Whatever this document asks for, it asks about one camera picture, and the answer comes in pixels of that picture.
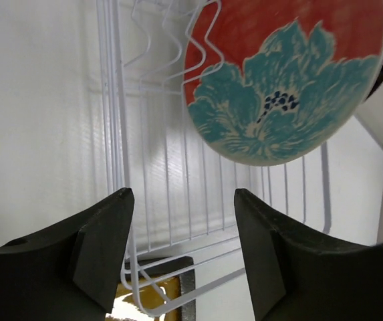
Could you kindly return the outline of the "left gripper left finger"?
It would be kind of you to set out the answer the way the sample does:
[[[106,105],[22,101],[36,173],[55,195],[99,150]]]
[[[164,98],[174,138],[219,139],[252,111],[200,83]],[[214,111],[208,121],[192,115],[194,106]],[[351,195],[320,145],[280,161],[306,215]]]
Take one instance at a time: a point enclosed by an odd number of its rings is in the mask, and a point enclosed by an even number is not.
[[[112,311],[134,210],[122,188],[0,247],[0,320],[103,320]]]

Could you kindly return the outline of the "red plate with teal flower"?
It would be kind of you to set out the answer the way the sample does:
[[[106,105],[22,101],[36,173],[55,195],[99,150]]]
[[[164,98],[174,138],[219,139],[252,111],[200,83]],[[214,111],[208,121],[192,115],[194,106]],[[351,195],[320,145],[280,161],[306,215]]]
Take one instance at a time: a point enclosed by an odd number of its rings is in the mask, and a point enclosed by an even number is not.
[[[382,64],[383,1],[209,1],[186,49],[186,109],[225,158],[280,165],[337,132]]]

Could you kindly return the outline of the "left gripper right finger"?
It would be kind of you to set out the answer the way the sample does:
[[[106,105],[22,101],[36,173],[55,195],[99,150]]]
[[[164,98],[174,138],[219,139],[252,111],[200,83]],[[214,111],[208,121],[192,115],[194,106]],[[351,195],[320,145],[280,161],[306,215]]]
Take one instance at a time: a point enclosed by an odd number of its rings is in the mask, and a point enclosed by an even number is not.
[[[247,189],[234,208],[256,320],[383,320],[383,243],[332,237]]]

